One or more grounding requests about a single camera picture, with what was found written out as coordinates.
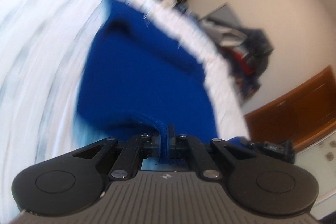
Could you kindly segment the blue knit garment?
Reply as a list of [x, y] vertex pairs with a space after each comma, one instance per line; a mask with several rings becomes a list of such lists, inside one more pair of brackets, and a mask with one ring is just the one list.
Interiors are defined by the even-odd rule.
[[77, 98], [85, 123], [119, 141], [157, 133], [160, 162], [168, 160], [169, 126], [204, 143], [248, 135], [227, 81], [216, 101], [202, 63], [176, 40], [127, 4], [103, 3], [106, 21], [93, 39]]

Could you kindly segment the dark clothes pile on right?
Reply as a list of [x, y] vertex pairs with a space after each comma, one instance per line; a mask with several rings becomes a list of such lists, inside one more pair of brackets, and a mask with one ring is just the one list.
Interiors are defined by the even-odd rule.
[[272, 43], [259, 28], [245, 28], [213, 17], [199, 21], [201, 29], [228, 61], [234, 90], [241, 104], [260, 89], [259, 77], [266, 71]]

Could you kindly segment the brown wooden cabinet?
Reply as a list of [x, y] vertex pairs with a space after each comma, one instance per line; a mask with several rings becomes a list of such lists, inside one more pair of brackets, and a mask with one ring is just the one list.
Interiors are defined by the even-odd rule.
[[245, 115], [253, 142], [293, 142], [302, 151], [335, 130], [335, 76], [331, 66]]

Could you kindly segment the white bedspread with script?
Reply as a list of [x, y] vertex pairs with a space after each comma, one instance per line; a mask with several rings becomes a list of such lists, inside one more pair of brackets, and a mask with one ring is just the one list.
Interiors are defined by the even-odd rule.
[[[203, 64], [219, 136], [247, 136], [228, 63], [200, 28], [159, 1], [119, 1]], [[78, 133], [73, 119], [86, 56], [106, 13], [102, 0], [1, 0], [1, 223], [19, 213], [11, 184], [21, 170], [95, 141]]]

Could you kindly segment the grey framed panel on wall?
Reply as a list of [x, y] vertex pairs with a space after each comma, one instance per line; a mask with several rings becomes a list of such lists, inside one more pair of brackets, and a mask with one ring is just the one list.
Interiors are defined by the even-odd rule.
[[238, 18], [238, 16], [234, 12], [234, 10], [232, 10], [228, 3], [209, 12], [208, 14], [203, 16], [202, 19], [214, 20], [214, 22], [218, 22], [224, 26], [233, 28], [242, 26], [241, 20]]

